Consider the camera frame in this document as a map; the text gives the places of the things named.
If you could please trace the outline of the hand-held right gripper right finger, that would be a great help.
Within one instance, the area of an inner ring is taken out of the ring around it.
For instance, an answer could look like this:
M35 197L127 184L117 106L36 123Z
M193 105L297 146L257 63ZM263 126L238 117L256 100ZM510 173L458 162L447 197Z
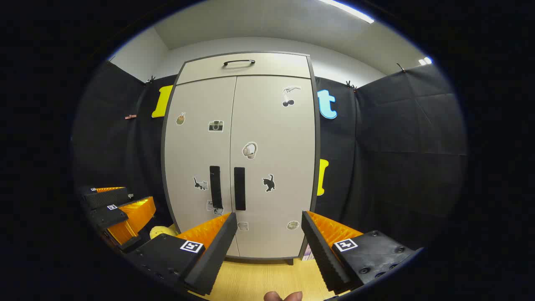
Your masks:
M301 227L327 289L336 294L388 276L420 251L381 231L362 233L309 210Z

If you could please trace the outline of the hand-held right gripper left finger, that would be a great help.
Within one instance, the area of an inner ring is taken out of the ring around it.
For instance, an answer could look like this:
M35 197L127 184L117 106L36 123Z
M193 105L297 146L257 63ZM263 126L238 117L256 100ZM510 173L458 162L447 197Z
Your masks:
M236 214L227 213L179 235L159 234L125 257L176 292L210 295L236 231Z

